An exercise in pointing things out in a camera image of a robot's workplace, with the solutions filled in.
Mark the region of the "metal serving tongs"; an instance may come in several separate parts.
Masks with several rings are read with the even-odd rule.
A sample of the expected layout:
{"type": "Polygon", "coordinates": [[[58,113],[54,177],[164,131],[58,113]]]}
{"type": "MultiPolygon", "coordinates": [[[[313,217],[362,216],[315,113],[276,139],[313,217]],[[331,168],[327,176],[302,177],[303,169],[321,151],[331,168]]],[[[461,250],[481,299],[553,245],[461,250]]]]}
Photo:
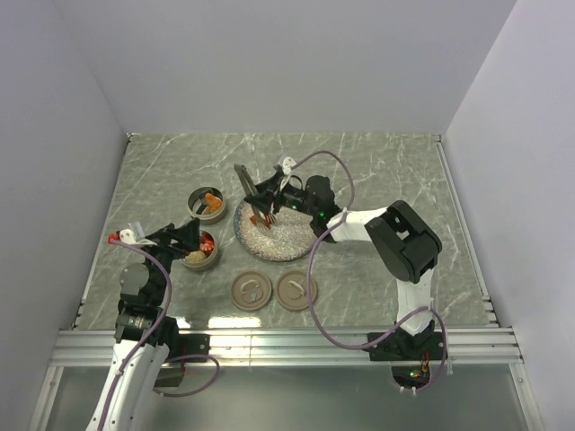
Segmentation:
{"type": "MultiPolygon", "coordinates": [[[[258,193],[258,190],[256,189],[255,184],[253,183],[252,178],[247,171],[247,168],[242,164],[235,163],[234,170],[243,187],[245,197],[254,197],[258,193]]],[[[271,227],[276,223],[276,218],[273,214],[266,215],[262,213],[260,209],[257,208],[254,204],[251,204],[251,209],[254,217],[254,225],[263,232],[270,230],[271,227]]]]}

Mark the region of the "red chicken drumstick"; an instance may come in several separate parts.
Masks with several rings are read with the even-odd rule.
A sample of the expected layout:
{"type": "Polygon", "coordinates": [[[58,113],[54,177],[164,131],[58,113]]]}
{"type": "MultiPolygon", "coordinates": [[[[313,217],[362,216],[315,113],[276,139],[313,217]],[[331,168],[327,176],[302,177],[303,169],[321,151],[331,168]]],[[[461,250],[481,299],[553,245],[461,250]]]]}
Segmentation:
{"type": "Polygon", "coordinates": [[[210,233],[203,232],[201,235],[201,242],[202,243],[213,243],[214,239],[210,233]]]}

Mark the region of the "red shrimp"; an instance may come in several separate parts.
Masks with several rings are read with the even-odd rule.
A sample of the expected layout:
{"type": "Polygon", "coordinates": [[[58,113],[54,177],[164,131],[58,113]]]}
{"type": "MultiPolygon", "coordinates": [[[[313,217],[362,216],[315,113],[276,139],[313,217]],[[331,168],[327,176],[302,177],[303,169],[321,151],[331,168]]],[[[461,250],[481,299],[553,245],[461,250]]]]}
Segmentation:
{"type": "Polygon", "coordinates": [[[213,242],[203,242],[199,248],[206,254],[210,254],[215,249],[215,244],[213,242]]]}

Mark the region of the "red sushi roll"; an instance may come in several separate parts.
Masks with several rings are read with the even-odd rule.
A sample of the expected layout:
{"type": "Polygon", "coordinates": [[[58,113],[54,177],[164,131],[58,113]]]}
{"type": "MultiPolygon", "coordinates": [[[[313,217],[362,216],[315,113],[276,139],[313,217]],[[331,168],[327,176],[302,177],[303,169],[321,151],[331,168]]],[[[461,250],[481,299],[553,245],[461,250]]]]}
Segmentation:
{"type": "Polygon", "coordinates": [[[208,206],[206,204],[198,202],[197,204],[194,205],[193,210],[196,214],[203,215],[205,213],[205,211],[207,210],[207,208],[208,208],[208,206]]]}

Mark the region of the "white steamed bun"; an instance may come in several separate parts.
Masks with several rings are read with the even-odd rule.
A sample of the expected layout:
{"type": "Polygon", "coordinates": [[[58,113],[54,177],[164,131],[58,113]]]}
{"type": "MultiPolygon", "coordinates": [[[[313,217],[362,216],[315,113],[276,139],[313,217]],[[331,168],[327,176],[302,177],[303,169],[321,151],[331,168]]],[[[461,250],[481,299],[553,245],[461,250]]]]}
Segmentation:
{"type": "Polygon", "coordinates": [[[184,261],[189,265],[198,265],[207,258],[204,251],[192,251],[184,261]]]}

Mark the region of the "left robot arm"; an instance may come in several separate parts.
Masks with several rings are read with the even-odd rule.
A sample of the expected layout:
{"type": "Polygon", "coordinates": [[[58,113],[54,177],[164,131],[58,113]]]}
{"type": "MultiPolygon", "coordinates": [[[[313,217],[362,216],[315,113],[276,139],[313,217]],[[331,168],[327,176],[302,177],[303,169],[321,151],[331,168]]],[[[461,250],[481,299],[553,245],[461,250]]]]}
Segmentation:
{"type": "Polygon", "coordinates": [[[161,393],[157,378],[163,365],[216,360],[208,352],[208,335],[182,334],[177,321],[167,314],[173,296],[172,264],[199,251],[201,238],[197,218],[150,234],[131,224],[109,235],[109,244],[144,259],[128,265],[120,275],[110,369],[88,429],[139,429],[149,397],[161,393]]]}

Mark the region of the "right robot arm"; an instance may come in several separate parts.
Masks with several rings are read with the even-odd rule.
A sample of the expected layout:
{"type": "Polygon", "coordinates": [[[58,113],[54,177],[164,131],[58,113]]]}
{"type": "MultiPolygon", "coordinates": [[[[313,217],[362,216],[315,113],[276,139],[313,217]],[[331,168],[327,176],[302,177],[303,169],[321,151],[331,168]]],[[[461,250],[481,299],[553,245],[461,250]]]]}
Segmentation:
{"type": "Polygon", "coordinates": [[[310,227],[320,241],[372,243],[396,280],[397,327],[389,336],[369,336],[362,350],[376,351],[384,360],[429,358],[439,342],[430,310],[430,282],[442,245],[409,204],[398,200],[389,207],[348,212],[336,204],[325,176],[311,176],[295,187],[281,169],[259,184],[245,166],[234,169],[257,226],[271,227],[279,211],[288,208],[310,216],[310,227]]]}

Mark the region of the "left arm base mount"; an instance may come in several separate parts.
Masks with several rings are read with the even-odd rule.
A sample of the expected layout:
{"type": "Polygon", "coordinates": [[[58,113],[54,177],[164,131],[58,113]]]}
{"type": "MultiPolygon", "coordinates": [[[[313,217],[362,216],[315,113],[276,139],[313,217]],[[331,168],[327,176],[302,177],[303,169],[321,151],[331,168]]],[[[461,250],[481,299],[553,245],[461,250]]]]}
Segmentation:
{"type": "Polygon", "coordinates": [[[210,336],[205,333],[181,334],[175,356],[191,356],[185,363],[206,363],[210,349],[210,336]]]}

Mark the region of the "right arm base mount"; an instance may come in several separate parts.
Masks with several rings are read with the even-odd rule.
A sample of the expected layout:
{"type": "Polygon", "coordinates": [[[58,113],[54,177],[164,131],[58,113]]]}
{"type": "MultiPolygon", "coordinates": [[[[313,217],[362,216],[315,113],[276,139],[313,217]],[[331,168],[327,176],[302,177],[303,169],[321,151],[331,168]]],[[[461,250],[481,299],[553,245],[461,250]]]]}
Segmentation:
{"type": "Polygon", "coordinates": [[[365,348],[365,351],[372,362],[439,361],[443,357],[445,345],[440,332],[424,331],[411,336],[398,329],[373,347],[365,348]]]}

